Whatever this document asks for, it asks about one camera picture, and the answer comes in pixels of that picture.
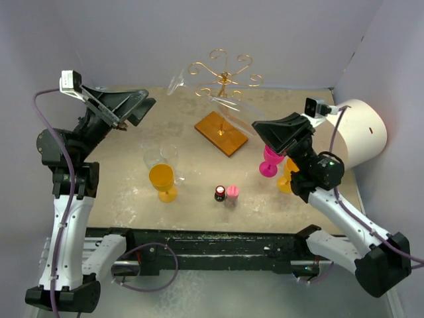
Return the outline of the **clear wine glass front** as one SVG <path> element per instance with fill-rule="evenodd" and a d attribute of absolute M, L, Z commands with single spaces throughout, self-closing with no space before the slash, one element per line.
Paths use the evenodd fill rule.
<path fill-rule="evenodd" d="M 160 154 L 160 150 L 157 148 L 147 150 L 143 155 L 143 160 L 148 170 L 163 163 L 163 157 Z"/>

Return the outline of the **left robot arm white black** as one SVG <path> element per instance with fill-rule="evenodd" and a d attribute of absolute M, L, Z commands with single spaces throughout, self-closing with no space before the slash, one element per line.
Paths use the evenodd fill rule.
<path fill-rule="evenodd" d="M 83 257 L 89 215 L 99 185 L 99 163 L 87 157 L 114 129 L 138 126 L 155 104 L 145 89 L 108 91 L 85 85 L 59 87 L 60 93 L 85 103 L 85 114 L 69 131 L 55 129 L 38 105 L 32 106 L 45 129 L 36 139 L 42 164 L 52 172 L 54 224 L 39 283 L 26 291 L 28 305 L 51 311 L 92 313 L 97 307 L 101 281 L 114 262 L 136 253 L 130 231 L 107 234 L 88 258 Z"/>

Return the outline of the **pink wine glass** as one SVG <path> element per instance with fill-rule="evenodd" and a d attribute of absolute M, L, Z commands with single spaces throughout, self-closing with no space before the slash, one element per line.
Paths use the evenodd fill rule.
<path fill-rule="evenodd" d="M 272 178 L 278 173 L 278 165 L 285 156 L 276 154 L 268 145 L 263 152 L 264 161 L 259 165 L 259 172 L 266 178 Z"/>

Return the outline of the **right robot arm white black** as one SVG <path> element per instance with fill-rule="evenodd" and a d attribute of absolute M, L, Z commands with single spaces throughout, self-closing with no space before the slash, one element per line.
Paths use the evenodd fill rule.
<path fill-rule="evenodd" d="M 291 173 L 293 194 L 324 214 L 346 237 L 310 226 L 294 244 L 300 258 L 315 254 L 342 266 L 373 297 L 383 296 L 411 274 L 409 240 L 368 219 L 338 192 L 345 165 L 331 152 L 314 151 L 315 129 L 306 116 L 292 113 L 283 119 L 255 121 L 252 128 L 273 152 L 297 166 Z"/>

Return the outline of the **clear wine glass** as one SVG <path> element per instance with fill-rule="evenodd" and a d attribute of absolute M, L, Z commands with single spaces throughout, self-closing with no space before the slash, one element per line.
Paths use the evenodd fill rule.
<path fill-rule="evenodd" d="M 174 173 L 174 183 L 178 185 L 184 182 L 185 176 L 180 170 L 178 170 L 179 154 L 177 147 L 173 144 L 162 145 L 160 155 L 164 162 L 172 168 Z"/>
<path fill-rule="evenodd" d="M 216 110 L 218 110 L 224 120 L 241 130 L 243 133 L 249 136 L 257 135 L 252 124 L 255 121 L 264 120 L 264 114 L 257 108 L 233 97 L 216 97 L 212 95 L 209 88 L 196 88 L 194 84 L 189 83 L 184 78 L 183 70 L 181 70 L 178 75 L 172 77 L 166 93 L 167 95 L 172 95 L 179 88 L 188 89 L 196 96 L 214 104 Z"/>
<path fill-rule="evenodd" d="M 157 148 L 147 150 L 143 155 L 143 160 L 148 170 L 163 163 L 163 157 L 160 154 L 160 150 Z"/>

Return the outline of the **yellow wine glass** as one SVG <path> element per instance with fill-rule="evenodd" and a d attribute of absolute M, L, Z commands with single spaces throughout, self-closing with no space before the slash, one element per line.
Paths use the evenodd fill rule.
<path fill-rule="evenodd" d="M 292 172 L 296 173 L 298 171 L 299 168 L 296 166 L 294 161 L 290 157 L 287 157 L 284 164 L 283 175 L 277 181 L 277 187 L 282 193 L 292 193 Z"/>
<path fill-rule="evenodd" d="M 173 202 L 178 191 L 174 185 L 174 171 L 167 164 L 157 164 L 149 172 L 148 178 L 154 189 L 158 192 L 161 202 Z"/>

